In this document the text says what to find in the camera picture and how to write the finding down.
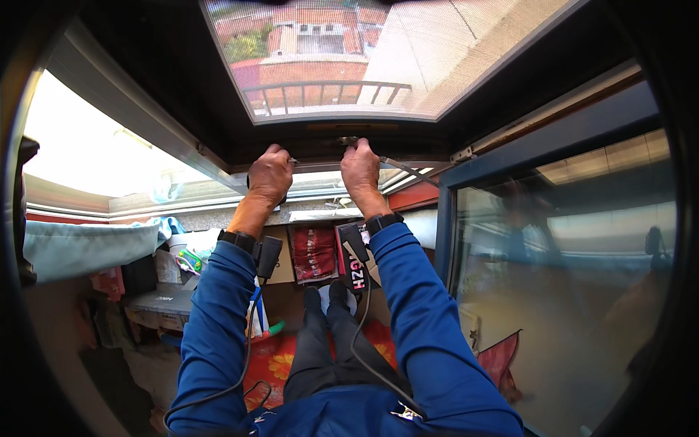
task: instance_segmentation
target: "black pants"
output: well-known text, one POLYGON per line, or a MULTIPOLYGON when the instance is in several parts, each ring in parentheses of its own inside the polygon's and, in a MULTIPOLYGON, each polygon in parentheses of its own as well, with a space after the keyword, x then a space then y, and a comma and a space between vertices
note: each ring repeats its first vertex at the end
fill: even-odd
MULTIPOLYGON (((350 343, 358 325, 347 306, 341 303, 330 304, 327 318, 320 308, 306 308, 303 328, 296 337, 294 362, 284 385, 284 402, 310 396, 337 385, 385 385, 350 351, 350 343), (335 340, 336 362, 330 355, 327 326, 330 326, 335 340)), ((397 374, 361 332, 354 349, 374 370, 412 396, 408 380, 397 374)))

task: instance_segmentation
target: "tree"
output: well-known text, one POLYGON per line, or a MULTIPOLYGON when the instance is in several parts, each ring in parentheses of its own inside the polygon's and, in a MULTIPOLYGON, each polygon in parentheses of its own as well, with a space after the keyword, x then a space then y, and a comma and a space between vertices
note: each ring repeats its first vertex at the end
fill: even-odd
POLYGON ((223 53, 228 62, 244 61, 268 56, 267 38, 274 29, 266 23, 260 30, 249 31, 246 34, 234 36, 223 47, 223 53))

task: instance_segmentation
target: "foot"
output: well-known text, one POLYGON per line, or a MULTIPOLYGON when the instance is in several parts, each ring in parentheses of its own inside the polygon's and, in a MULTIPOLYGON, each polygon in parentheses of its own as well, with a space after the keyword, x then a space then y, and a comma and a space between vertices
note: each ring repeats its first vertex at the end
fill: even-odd
POLYGON ((330 284, 330 303, 339 303, 342 306, 347 306, 347 287, 345 283, 339 279, 334 280, 330 284))
POLYGON ((320 308, 320 294, 316 287, 306 287, 303 290, 303 307, 320 308))

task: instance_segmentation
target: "glass pane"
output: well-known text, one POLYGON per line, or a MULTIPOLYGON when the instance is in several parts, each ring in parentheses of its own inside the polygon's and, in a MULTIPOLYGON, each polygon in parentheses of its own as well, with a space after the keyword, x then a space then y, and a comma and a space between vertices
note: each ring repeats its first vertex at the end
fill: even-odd
POLYGON ((593 431, 655 330, 677 221, 669 157, 654 131, 456 193, 462 329, 476 353, 502 352, 500 392, 546 435, 593 431), (516 349, 499 343, 518 330, 516 349))
MULTIPOLYGON (((401 176, 407 173, 400 169, 381 169, 379 170, 379 189, 386 182, 392 182, 394 179, 399 180, 401 176)), ((294 183, 291 184, 289 192, 310 191, 313 189, 326 188, 345 188, 342 173, 339 171, 318 171, 315 173, 297 173, 294 174, 294 183)))
POLYGON ((31 101, 24 135, 41 145, 24 165, 36 177, 27 178, 28 193, 32 184, 67 187, 108 197, 113 211, 240 196, 125 129, 48 71, 31 101))
POLYGON ((205 0, 253 122, 367 115, 434 120, 516 44, 574 3, 205 0))

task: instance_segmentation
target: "mesh screen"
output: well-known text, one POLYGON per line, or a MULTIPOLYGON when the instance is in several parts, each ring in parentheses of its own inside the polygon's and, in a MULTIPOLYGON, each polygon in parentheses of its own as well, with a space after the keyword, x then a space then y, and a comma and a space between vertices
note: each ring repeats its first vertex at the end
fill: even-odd
POLYGON ((439 118, 574 1, 204 1, 253 122, 439 118))

